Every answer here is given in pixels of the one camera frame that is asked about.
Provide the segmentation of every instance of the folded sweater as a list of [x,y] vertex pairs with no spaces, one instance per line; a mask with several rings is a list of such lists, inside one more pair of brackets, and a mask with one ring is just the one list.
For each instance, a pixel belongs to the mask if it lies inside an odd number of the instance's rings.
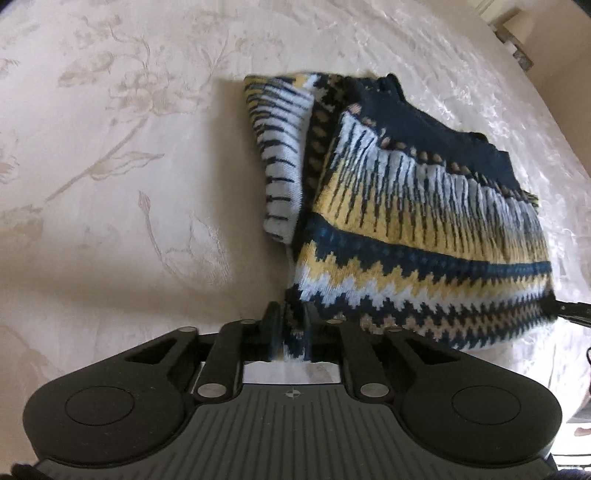
[[291,245],[290,302],[455,348],[551,320],[534,198],[506,152],[410,105],[394,75],[249,76],[265,229]]

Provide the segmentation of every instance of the floral pattern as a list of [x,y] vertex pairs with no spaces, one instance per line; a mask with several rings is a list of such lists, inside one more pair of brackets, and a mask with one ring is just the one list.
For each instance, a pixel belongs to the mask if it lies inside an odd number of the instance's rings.
[[18,178],[18,162],[12,154],[16,144],[14,132],[0,131],[0,183],[4,185]]
[[[3,385],[19,389],[23,371],[28,393],[177,326],[212,332],[281,298],[285,255],[260,229],[265,185],[241,85],[250,73],[399,74],[416,106],[516,156],[563,260],[558,292],[588,300],[589,178],[486,26],[440,3],[12,2],[0,15],[0,339],[13,361]],[[551,334],[488,359],[544,365],[537,379],[548,384],[562,371]],[[558,345],[569,367],[553,385],[583,385],[576,352],[588,343]],[[27,445],[10,425],[0,445]],[[17,460],[34,458],[14,450],[0,472]]]

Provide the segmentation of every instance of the white bedspread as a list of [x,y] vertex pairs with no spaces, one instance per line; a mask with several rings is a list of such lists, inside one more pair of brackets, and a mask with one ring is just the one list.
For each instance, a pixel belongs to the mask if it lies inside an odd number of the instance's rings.
[[[177,326],[281,298],[262,231],[248,73],[386,74],[482,131],[541,197],[559,298],[591,300],[591,182],[517,63],[461,0],[15,0],[0,17],[0,471],[34,455],[27,397]],[[591,330],[560,321],[478,355],[589,385]]]

